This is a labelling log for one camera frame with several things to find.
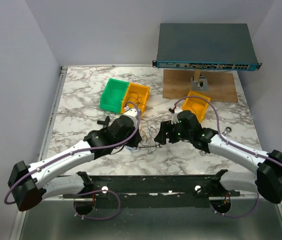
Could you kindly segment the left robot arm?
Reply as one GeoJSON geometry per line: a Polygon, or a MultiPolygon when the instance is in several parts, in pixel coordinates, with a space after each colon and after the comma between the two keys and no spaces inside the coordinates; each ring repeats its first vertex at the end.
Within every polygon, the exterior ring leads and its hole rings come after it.
{"type": "Polygon", "coordinates": [[[136,147],[141,140],[139,124],[138,115],[125,113],[110,126],[90,131],[83,140],[53,157],[31,164],[15,163],[7,181],[9,190],[4,203],[15,204],[21,212],[35,207],[47,196],[47,185],[61,174],[109,155],[116,147],[129,144],[136,147]]]}

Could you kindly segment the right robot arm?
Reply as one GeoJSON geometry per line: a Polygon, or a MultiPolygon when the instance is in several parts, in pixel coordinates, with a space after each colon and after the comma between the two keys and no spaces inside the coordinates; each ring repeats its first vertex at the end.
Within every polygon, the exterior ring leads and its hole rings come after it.
{"type": "Polygon", "coordinates": [[[259,193],[274,204],[282,201],[282,152],[278,150],[257,151],[230,141],[216,130],[202,127],[189,110],[174,113],[172,120],[161,122],[154,141],[161,145],[189,142],[198,150],[227,158],[251,172],[239,178],[228,172],[212,181],[211,191],[217,196],[228,190],[243,190],[259,193]]]}

